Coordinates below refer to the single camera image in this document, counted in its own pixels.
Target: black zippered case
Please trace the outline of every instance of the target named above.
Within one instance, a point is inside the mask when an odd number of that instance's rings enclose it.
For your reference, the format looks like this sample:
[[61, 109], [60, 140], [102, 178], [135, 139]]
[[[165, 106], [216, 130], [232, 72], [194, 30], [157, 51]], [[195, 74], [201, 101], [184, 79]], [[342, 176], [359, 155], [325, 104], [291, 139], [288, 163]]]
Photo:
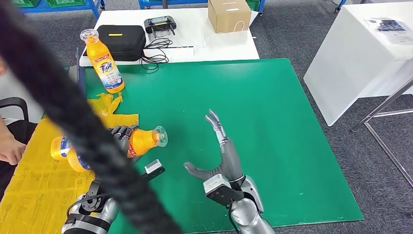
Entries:
[[97, 31], [115, 61], [137, 61], [143, 56], [146, 37], [141, 26], [101, 25]]

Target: person's arm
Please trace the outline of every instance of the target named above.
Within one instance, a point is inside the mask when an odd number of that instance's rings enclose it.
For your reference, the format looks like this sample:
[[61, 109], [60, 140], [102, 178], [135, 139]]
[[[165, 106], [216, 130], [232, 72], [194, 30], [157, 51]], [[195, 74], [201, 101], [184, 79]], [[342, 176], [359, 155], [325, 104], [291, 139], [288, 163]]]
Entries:
[[26, 149], [26, 145], [17, 141], [0, 116], [0, 161], [16, 165]]

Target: green board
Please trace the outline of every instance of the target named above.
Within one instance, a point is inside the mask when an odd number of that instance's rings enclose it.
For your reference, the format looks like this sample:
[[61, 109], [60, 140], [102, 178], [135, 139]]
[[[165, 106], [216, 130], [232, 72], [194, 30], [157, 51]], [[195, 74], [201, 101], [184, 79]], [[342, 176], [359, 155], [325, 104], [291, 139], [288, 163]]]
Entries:
[[[159, 159], [166, 171], [151, 185], [185, 233], [233, 230], [227, 210], [205, 197], [203, 184], [183, 163], [212, 169], [220, 149], [211, 125], [214, 110], [232, 138], [243, 171], [258, 186], [274, 227], [361, 220], [363, 215], [287, 59], [163, 64], [150, 73], [119, 66], [126, 88], [116, 113], [138, 113], [140, 127], [166, 128], [169, 142], [137, 168]], [[105, 92], [86, 69], [88, 98]], [[111, 234], [136, 233], [120, 214]]]

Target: black cable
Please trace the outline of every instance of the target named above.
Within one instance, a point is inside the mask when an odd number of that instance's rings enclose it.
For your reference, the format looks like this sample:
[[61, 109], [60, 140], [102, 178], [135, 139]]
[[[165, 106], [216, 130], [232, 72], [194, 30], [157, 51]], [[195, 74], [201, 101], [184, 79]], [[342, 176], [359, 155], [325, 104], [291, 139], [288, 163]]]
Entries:
[[109, 194], [98, 194], [98, 195], [85, 197], [85, 198], [82, 198], [81, 200], [75, 201], [72, 205], [69, 206], [69, 208], [67, 208], [67, 210], [66, 210], [66, 217], [69, 217], [70, 209], [71, 209], [73, 206], [75, 206], [76, 204], [82, 203], [82, 202], [84, 202], [84, 201], [89, 201], [89, 200], [92, 200], [92, 199], [94, 199], [94, 198], [103, 197], [103, 196], [109, 196]]
[[125, 218], [142, 234], [181, 234], [148, 182], [134, 169], [63, 66], [24, 15], [0, 0], [0, 55], [45, 113], [69, 137]]
[[237, 234], [240, 234], [240, 231], [237, 228], [237, 225], [235, 224], [234, 220], [232, 219], [232, 215], [231, 215], [231, 209], [232, 209], [232, 203], [229, 205], [228, 207], [228, 217], [229, 217], [229, 221], [231, 222], [232, 226], [234, 227], [235, 231], [237, 232]]
[[[170, 45], [172, 45], [172, 41], [169, 40], [168, 38], [158, 38], [153, 40], [151, 43], [149, 43], [147, 46], [145, 46], [144, 49], [158, 49], [162, 52], [160, 55], [154, 55], [151, 57], [147, 57], [145, 54], [143, 54], [141, 58], [141, 66], [146, 69], [146, 70], [156, 70], [159, 68], [160, 64], [167, 63], [169, 62], [169, 58], [165, 54], [165, 52], [162, 50], [162, 48], [168, 48]], [[155, 64], [155, 67], [149, 68], [144, 66], [143, 62], [148, 63], [148, 64]]]

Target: yellow tablecloth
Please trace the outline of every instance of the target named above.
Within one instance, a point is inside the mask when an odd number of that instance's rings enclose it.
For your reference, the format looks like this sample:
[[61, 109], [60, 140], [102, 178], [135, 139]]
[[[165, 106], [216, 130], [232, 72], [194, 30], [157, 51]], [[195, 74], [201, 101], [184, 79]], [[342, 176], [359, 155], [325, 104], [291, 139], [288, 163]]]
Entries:
[[[102, 94], [89, 100], [107, 127], [134, 125], [138, 115], [114, 115], [122, 97]], [[66, 209], [85, 193], [92, 172], [73, 171], [67, 161], [50, 156], [50, 145], [62, 132], [47, 118], [37, 125], [0, 203], [0, 234], [59, 234]]]

